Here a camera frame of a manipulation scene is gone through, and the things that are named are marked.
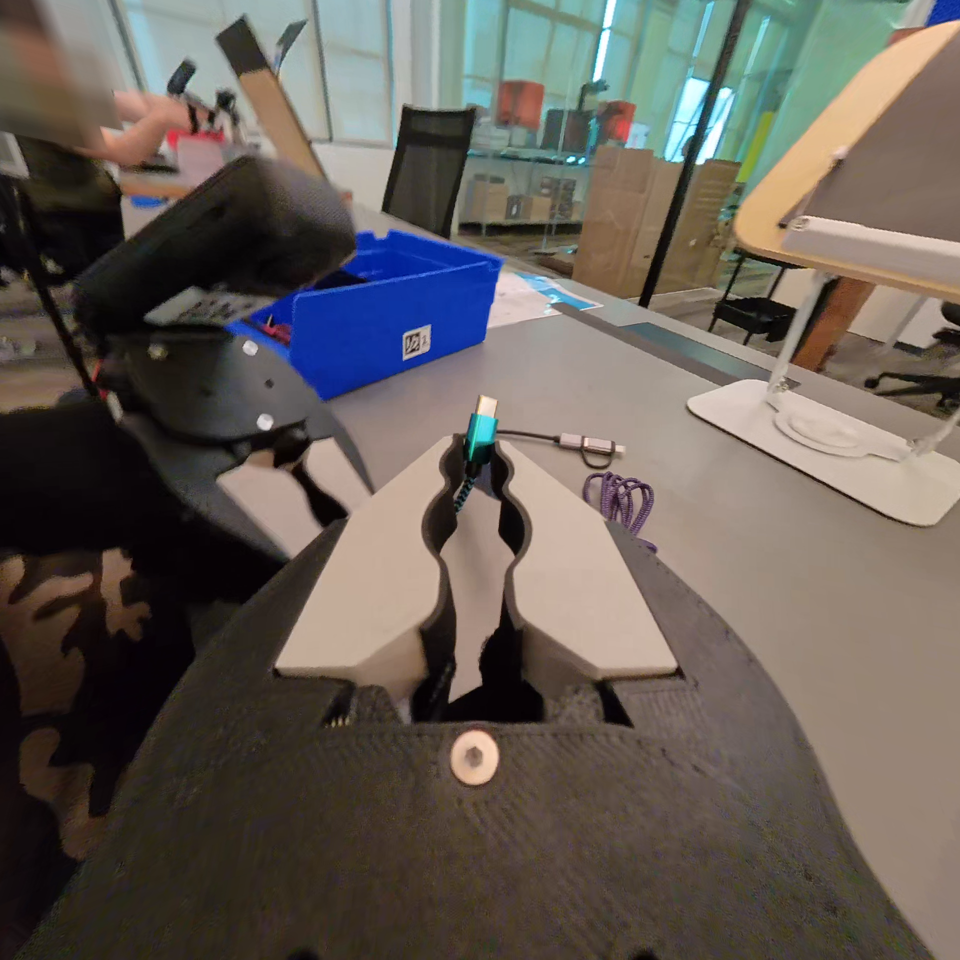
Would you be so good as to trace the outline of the black mesh office chair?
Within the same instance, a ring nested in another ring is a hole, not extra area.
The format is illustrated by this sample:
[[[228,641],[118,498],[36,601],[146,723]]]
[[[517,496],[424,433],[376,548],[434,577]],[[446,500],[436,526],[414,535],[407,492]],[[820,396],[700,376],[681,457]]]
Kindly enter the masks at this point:
[[[402,106],[383,213],[450,239],[470,152],[476,107]]]

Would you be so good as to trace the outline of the white tablet stand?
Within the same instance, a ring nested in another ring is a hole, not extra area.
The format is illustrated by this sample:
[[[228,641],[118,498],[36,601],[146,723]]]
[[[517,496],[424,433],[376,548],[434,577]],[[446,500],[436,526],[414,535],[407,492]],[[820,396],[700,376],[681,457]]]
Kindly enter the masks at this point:
[[[901,274],[923,290],[958,279],[957,241],[803,215],[789,222],[783,246],[802,261],[827,258]],[[791,322],[767,382],[741,380],[692,396],[687,409],[891,520],[918,527],[941,522],[958,502],[959,464],[937,448],[958,414],[908,440],[786,388],[787,350],[796,348],[809,316],[804,308]]]

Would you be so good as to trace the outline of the black office chair base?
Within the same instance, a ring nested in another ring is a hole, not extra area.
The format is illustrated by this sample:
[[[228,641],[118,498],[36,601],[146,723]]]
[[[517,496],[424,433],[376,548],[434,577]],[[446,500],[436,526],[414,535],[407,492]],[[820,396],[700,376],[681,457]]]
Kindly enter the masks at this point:
[[[921,355],[932,369],[884,370],[864,381],[863,386],[889,399],[932,397],[935,410],[954,414],[959,406],[959,305],[943,301],[940,313],[944,326],[933,335],[934,343]]]

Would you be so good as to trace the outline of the blue plastic bin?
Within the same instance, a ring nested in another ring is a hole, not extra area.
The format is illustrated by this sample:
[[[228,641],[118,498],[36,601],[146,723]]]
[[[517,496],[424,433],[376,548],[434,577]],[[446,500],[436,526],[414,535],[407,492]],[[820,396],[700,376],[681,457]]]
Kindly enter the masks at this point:
[[[484,342],[501,257],[395,229],[356,244],[339,272],[227,329],[273,349],[324,401]]]

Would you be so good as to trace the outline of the cardboard flap with black tip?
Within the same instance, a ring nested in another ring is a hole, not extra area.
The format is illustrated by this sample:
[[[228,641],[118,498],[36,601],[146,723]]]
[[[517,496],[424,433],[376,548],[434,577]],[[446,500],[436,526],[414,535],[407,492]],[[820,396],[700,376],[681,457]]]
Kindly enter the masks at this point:
[[[300,117],[246,15],[218,33],[216,42],[277,158],[305,174],[328,181]]]

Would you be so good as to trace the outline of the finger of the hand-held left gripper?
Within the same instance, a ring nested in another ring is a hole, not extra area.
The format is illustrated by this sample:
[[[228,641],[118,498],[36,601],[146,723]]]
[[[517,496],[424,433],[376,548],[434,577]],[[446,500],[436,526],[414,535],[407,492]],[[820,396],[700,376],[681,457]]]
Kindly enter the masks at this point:
[[[313,441],[299,463],[299,484],[318,525],[348,518],[373,495],[335,438]]]
[[[246,461],[216,478],[219,491],[283,561],[294,559],[334,522],[334,500],[315,482],[315,453],[307,450],[282,466]]]

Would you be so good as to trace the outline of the printed paper sheet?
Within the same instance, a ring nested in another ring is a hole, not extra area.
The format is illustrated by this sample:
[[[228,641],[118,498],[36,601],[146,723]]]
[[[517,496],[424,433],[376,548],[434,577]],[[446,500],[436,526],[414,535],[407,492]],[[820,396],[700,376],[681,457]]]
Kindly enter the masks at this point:
[[[524,271],[501,271],[486,329],[493,330],[526,321],[558,316],[563,308],[591,311],[601,307],[598,301],[575,294],[557,281]]]

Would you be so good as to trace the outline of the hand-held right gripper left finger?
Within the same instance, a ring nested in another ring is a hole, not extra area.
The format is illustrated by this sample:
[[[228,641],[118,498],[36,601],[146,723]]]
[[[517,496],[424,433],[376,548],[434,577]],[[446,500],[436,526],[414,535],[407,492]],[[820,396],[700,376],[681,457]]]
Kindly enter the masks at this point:
[[[421,629],[438,608],[441,563],[424,533],[445,490],[441,437],[354,510],[275,662],[286,678],[414,690],[429,673]]]

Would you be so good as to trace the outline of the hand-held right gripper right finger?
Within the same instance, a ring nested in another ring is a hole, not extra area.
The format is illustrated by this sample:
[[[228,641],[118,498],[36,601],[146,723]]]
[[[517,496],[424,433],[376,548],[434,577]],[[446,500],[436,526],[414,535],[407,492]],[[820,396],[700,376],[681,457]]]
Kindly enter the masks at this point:
[[[507,441],[491,484],[512,561],[504,608],[528,683],[597,683],[678,671],[611,527],[601,514]]]

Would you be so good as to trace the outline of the grey usb hub with cable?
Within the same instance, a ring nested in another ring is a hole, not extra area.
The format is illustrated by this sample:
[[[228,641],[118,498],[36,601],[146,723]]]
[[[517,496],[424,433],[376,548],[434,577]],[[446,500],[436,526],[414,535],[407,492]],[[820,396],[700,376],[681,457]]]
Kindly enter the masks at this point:
[[[614,440],[594,438],[583,434],[546,434],[536,431],[498,427],[497,435],[512,439],[544,442],[559,447],[562,450],[573,450],[587,455],[606,457],[610,460],[621,457],[626,453],[626,447]]]

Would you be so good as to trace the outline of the black metal cart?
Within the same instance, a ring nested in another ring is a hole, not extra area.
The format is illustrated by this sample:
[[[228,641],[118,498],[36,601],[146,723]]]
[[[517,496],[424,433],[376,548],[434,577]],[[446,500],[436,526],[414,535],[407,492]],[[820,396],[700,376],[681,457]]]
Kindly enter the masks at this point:
[[[796,307],[781,304],[767,296],[723,296],[714,304],[706,330],[713,332],[716,324],[721,322],[744,331],[744,346],[755,337],[765,337],[767,342],[777,343],[786,338],[796,310]]]

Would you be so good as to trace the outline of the person's left hand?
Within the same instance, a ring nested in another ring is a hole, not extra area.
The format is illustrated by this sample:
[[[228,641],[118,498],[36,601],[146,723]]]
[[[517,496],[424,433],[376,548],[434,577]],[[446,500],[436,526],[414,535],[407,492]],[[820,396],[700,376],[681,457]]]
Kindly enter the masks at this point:
[[[239,599],[282,569],[187,510],[104,404],[1,415],[2,556],[119,549],[151,579]]]

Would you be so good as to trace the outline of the red printer enclosure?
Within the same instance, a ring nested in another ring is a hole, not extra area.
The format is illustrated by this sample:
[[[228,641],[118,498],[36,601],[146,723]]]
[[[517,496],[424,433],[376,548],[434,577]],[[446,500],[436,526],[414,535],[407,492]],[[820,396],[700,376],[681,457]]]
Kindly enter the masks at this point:
[[[494,126],[536,134],[542,123],[546,88],[534,80],[504,79],[498,85]]]
[[[625,146],[631,135],[636,110],[636,105],[630,101],[600,101],[595,114],[596,144]]]

